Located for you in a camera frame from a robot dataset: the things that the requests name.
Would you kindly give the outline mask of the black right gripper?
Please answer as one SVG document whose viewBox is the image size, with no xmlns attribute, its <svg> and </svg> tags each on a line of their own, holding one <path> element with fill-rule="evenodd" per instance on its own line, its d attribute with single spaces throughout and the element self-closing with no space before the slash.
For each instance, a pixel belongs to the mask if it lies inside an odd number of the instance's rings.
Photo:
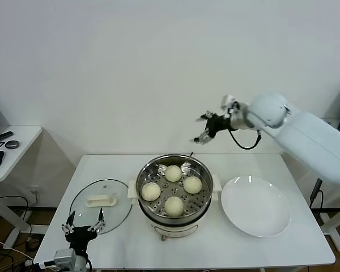
<svg viewBox="0 0 340 272">
<path fill-rule="evenodd" d="M 216 134 L 223 130 L 229 130 L 231 128 L 230 119 L 224 116 L 218 116 L 214 112 L 205 112 L 196 119 L 196 122 L 206 121 L 206 130 L 204 130 L 199 136 L 194 137 L 190 142 L 205 145 L 209 143 Z"/>
</svg>

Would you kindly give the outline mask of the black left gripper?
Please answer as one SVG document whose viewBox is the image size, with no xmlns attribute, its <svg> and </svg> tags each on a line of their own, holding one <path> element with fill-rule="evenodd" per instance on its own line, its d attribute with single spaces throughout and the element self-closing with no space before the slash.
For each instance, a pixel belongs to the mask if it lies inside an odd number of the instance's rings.
<svg viewBox="0 0 340 272">
<path fill-rule="evenodd" d="M 100 209 L 97 222 L 92 227 L 74 227 L 74 216 L 75 211 L 69 215 L 66 223 L 62 225 L 65 239 L 70 244 L 70 249 L 74 249 L 75 251 L 86 251 L 88 243 L 97 238 L 97 234 L 101 232 L 106 225 L 103 208 Z"/>
</svg>

